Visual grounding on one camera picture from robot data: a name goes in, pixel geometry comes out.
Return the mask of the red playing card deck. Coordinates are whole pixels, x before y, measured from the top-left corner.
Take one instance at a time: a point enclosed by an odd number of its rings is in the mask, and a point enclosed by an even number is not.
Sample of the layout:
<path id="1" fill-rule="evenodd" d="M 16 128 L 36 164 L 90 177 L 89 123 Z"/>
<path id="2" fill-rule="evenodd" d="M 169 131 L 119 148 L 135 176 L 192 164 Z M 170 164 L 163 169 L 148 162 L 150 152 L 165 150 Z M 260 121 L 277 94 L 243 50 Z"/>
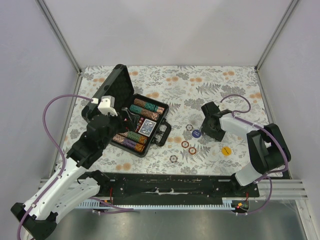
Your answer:
<path id="1" fill-rule="evenodd" d="M 138 123 L 137 123 L 137 126 L 136 126 L 136 129 L 135 129 L 135 132 L 136 132 L 136 133 L 140 130 L 141 126 L 142 126 L 143 123 L 144 123 L 144 120 L 145 120 L 144 117 L 140 117 L 140 118 L 139 118 Z"/>

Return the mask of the blue playing card deck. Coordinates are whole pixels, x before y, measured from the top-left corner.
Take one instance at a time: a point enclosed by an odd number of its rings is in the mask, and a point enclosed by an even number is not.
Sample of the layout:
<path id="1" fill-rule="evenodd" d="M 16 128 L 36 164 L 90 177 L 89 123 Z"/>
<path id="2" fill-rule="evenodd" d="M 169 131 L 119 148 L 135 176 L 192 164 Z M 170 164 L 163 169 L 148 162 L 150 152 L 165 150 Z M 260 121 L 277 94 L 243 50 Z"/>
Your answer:
<path id="1" fill-rule="evenodd" d="M 139 128 L 138 133 L 143 136 L 150 137 L 154 128 L 156 127 L 156 124 L 157 123 L 155 121 L 145 119 Z"/>

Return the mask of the black poker set case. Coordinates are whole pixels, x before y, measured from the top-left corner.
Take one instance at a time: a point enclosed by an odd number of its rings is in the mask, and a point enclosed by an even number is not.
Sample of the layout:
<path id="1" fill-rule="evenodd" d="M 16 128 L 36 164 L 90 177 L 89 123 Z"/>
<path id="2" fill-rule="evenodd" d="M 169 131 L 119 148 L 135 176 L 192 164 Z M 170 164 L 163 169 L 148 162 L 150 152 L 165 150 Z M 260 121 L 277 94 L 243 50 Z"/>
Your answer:
<path id="1" fill-rule="evenodd" d="M 110 75 L 106 78 L 94 95 L 94 97 L 98 99 L 100 99 L 102 96 L 112 96 L 115 98 L 114 108 L 117 113 L 120 112 L 122 108 L 128 108 L 130 110 L 130 106 L 134 105 L 135 99 L 140 99 L 164 108 L 164 112 L 159 114 L 158 120 L 153 120 L 136 113 L 140 117 L 156 122 L 156 126 L 153 129 L 151 136 L 147 137 L 146 144 L 143 144 L 143 152 L 136 152 L 135 150 L 120 145 L 113 140 L 111 141 L 111 145 L 142 158 L 147 154 L 152 144 L 162 147 L 166 143 L 172 129 L 171 125 L 166 120 L 166 115 L 169 111 L 169 105 L 135 93 L 126 65 L 118 64 L 114 67 Z"/>

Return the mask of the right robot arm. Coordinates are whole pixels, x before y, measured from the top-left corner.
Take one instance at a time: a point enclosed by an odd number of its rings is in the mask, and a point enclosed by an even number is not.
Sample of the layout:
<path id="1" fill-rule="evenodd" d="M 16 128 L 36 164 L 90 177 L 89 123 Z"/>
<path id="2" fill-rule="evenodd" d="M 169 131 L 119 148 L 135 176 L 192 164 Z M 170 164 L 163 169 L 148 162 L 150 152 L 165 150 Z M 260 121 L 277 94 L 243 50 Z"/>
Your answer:
<path id="1" fill-rule="evenodd" d="M 203 105 L 201 110 L 204 114 L 200 127 L 202 135 L 221 142 L 228 132 L 247 142 L 250 162 L 231 176 L 229 191 L 233 196 L 242 196 L 248 185 L 269 174 L 288 170 L 291 154 L 276 124 L 260 126 L 235 116 L 229 109 L 220 110 L 212 101 Z"/>

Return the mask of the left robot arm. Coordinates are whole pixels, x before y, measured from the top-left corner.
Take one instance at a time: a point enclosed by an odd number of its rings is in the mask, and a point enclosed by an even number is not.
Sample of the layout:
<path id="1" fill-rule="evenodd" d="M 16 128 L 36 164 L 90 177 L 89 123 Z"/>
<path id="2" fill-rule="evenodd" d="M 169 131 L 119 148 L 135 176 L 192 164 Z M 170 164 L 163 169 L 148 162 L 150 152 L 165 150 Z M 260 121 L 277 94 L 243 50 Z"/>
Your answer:
<path id="1" fill-rule="evenodd" d="M 19 221 L 17 238 L 25 229 L 36 240 L 45 240 L 58 223 L 83 201 L 95 196 L 103 197 L 110 192 L 109 182 L 100 179 L 104 175 L 97 171 L 84 182 L 68 191 L 68 188 L 84 174 L 102 155 L 114 136 L 135 130 L 139 116 L 127 108 L 116 112 L 107 108 L 105 113 L 94 116 L 86 131 L 62 157 L 62 165 L 38 192 L 24 203 L 15 203 L 11 212 Z"/>

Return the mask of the blue small blind button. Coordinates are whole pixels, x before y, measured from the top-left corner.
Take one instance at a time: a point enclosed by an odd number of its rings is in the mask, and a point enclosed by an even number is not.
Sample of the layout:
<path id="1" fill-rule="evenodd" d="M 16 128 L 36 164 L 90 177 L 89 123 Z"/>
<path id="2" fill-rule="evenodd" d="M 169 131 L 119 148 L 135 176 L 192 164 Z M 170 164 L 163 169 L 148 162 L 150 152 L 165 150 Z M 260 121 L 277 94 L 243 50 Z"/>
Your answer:
<path id="1" fill-rule="evenodd" d="M 202 136 L 202 133 L 198 129 L 193 130 L 191 134 L 194 138 L 200 138 Z"/>

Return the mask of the bottom poker chip row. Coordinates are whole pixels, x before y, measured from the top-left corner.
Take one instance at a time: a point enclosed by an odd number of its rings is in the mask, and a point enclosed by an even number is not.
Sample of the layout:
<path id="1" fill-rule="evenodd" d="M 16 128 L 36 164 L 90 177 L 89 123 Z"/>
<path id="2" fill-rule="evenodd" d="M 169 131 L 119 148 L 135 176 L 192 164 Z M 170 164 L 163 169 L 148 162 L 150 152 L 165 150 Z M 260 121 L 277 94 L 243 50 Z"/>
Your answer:
<path id="1" fill-rule="evenodd" d="M 141 143 L 138 143 L 138 142 L 135 142 L 129 138 L 126 138 L 122 135 L 119 135 L 119 134 L 116 134 L 113 139 L 112 139 L 114 142 L 122 145 L 122 146 L 125 146 L 131 150 L 134 150 L 138 153 L 142 153 L 143 150 L 145 149 L 145 146 Z"/>

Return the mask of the loose ten value chip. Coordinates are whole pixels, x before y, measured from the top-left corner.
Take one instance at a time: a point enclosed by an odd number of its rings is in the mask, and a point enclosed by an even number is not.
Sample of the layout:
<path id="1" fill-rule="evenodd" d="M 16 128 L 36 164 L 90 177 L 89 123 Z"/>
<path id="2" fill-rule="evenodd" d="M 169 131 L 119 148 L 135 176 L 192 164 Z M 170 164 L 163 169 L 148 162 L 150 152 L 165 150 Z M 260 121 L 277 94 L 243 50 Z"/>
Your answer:
<path id="1" fill-rule="evenodd" d="M 185 128 L 186 128 L 186 130 L 188 130 L 188 131 L 192 131 L 192 130 L 194 129 L 191 124 L 187 124 Z"/>

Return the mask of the yellow big blind button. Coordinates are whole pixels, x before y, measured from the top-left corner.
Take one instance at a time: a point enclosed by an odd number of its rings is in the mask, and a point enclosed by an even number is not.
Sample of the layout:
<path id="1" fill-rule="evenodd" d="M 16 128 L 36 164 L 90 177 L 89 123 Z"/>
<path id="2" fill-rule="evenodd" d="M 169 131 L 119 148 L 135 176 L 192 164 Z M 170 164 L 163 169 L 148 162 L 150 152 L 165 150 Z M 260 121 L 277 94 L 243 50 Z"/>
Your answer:
<path id="1" fill-rule="evenodd" d="M 222 149 L 221 149 L 221 153 L 224 155 L 224 156 L 230 156 L 232 154 L 232 150 L 231 148 L 229 148 L 228 146 L 224 146 Z"/>

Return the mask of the orange loose poker chip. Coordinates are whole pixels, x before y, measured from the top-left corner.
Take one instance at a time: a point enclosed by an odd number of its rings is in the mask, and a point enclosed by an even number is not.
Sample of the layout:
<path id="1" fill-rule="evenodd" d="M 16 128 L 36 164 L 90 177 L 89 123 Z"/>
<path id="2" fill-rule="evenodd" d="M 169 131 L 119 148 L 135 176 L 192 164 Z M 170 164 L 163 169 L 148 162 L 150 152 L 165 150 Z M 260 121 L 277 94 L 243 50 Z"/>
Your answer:
<path id="1" fill-rule="evenodd" d="M 189 147 L 189 142 L 188 142 L 188 141 L 183 141 L 183 142 L 181 143 L 181 146 L 182 146 L 183 148 L 188 148 L 188 147 Z"/>
<path id="2" fill-rule="evenodd" d="M 191 155 L 194 155 L 196 154 L 197 150 L 194 148 L 194 147 L 190 147 L 188 152 L 191 154 Z"/>

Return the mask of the floral patterned table mat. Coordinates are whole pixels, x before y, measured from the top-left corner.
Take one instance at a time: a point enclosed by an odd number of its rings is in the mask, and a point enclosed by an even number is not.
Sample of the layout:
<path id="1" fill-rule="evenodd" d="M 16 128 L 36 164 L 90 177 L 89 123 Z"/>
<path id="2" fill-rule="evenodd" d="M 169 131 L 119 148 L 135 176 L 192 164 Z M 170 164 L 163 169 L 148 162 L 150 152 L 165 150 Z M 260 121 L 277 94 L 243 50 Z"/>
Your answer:
<path id="1" fill-rule="evenodd" d="M 248 145 L 240 137 L 226 133 L 222 142 L 215 142 L 194 138 L 192 131 L 200 128 L 201 107 L 208 102 L 244 111 L 243 118 L 260 125 L 269 122 L 253 67 L 130 66 L 128 72 L 137 94 L 169 106 L 166 119 L 172 130 L 164 146 L 151 145 L 144 157 L 109 145 L 92 171 L 229 176 L 249 163 Z M 186 130 L 188 124 L 193 130 Z M 183 148 L 183 141 L 189 147 Z M 196 154 L 189 153 L 191 147 Z M 231 148 L 231 155 L 224 156 L 223 147 Z M 170 161 L 172 155 L 176 162 Z"/>

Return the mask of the loose poker chip near front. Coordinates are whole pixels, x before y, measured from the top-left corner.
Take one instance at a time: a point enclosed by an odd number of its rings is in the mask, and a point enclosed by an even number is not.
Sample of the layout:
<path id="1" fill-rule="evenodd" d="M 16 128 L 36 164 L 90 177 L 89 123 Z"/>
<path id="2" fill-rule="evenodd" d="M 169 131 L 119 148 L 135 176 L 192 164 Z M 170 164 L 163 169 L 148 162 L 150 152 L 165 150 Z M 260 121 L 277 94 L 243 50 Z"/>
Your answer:
<path id="1" fill-rule="evenodd" d="M 170 159 L 170 161 L 171 161 L 172 163 L 175 163 L 178 158 L 177 158 L 176 155 L 171 155 L 169 159 Z"/>

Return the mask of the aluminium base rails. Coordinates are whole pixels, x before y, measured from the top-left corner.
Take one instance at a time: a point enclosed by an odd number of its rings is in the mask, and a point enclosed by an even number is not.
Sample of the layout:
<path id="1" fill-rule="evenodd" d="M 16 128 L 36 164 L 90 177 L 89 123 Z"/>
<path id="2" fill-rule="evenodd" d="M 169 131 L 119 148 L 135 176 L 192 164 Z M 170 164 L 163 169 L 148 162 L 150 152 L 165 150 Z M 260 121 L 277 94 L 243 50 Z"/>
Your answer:
<path id="1" fill-rule="evenodd" d="M 81 179 L 77 178 L 68 188 L 68 191 L 73 190 L 78 185 L 83 183 L 87 177 Z M 307 194 L 304 190 L 304 186 L 299 180 L 292 179 L 263 179 L 259 183 L 254 184 L 258 187 L 259 196 L 258 197 L 246 197 L 246 198 L 226 198 L 228 200 L 245 200 L 245 199 L 268 199 L 271 200 L 300 200 L 305 199 Z M 94 196 L 97 198 L 107 198 L 104 196 Z"/>

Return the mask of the aluminium left frame post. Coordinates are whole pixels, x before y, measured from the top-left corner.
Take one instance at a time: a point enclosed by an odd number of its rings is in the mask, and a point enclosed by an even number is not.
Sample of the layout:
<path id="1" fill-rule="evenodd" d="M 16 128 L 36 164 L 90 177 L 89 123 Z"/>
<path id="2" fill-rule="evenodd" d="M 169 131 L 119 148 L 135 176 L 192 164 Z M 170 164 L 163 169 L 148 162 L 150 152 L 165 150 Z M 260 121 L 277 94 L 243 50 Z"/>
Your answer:
<path id="1" fill-rule="evenodd" d="M 39 6 L 41 12 L 44 14 L 44 17 L 46 18 L 50 28 L 52 29 L 55 37 L 57 38 L 60 46 L 62 47 L 63 51 L 67 55 L 70 63 L 72 64 L 73 68 L 77 72 L 78 75 L 82 73 L 82 68 L 78 61 L 76 60 L 74 54 L 72 53 L 72 50 L 70 46 L 68 45 L 60 27 L 58 26 L 53 14 L 51 13 L 47 3 L 45 0 L 35 0 L 37 5 Z"/>

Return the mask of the aluminium frame post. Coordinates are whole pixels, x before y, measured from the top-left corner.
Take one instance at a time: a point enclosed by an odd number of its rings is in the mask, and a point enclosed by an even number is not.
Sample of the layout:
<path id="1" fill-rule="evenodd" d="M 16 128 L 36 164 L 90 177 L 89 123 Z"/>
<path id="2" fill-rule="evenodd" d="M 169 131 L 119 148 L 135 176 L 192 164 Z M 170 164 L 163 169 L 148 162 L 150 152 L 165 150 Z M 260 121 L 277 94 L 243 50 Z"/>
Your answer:
<path id="1" fill-rule="evenodd" d="M 57 38 L 60 46 L 62 47 L 63 51 L 67 55 L 70 63 L 72 64 L 73 68 L 77 72 L 78 75 L 82 73 L 82 68 L 78 61 L 76 60 L 74 54 L 72 53 L 72 50 L 70 46 L 68 45 L 60 27 L 58 26 L 53 14 L 51 13 L 47 3 L 45 0 L 35 0 L 37 5 L 39 6 L 41 12 L 44 14 L 44 17 L 46 18 L 50 28 L 52 29 L 55 37 Z"/>
<path id="2" fill-rule="evenodd" d="M 280 37 L 282 31 L 284 30 L 285 26 L 289 22 L 291 16 L 293 15 L 295 9 L 299 5 L 300 0 L 291 0 L 289 5 L 287 6 L 284 14 L 282 15 L 279 23 L 277 24 L 273 34 L 271 35 L 266 47 L 264 48 L 257 64 L 255 65 L 255 71 L 258 73 L 262 68 L 264 62 L 266 61 L 268 55 L 272 51 L 274 45 L 276 44 L 278 38 Z"/>

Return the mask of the aluminium right frame post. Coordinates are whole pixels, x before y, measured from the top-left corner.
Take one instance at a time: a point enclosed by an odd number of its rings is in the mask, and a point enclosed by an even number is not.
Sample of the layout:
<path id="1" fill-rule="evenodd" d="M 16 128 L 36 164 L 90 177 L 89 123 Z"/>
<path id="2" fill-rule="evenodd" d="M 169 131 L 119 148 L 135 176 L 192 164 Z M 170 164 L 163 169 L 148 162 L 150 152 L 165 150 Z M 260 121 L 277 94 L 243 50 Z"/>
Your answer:
<path id="1" fill-rule="evenodd" d="M 266 61 L 268 55 L 272 51 L 274 45 L 276 44 L 278 38 L 280 37 L 282 31 L 284 30 L 285 26 L 289 22 L 291 16 L 293 15 L 295 9 L 299 5 L 300 0 L 291 0 L 289 5 L 287 6 L 284 14 L 282 15 L 279 23 L 277 24 L 273 34 L 271 35 L 266 47 L 264 48 L 257 64 L 255 65 L 255 71 L 258 73 L 262 68 L 264 62 Z"/>

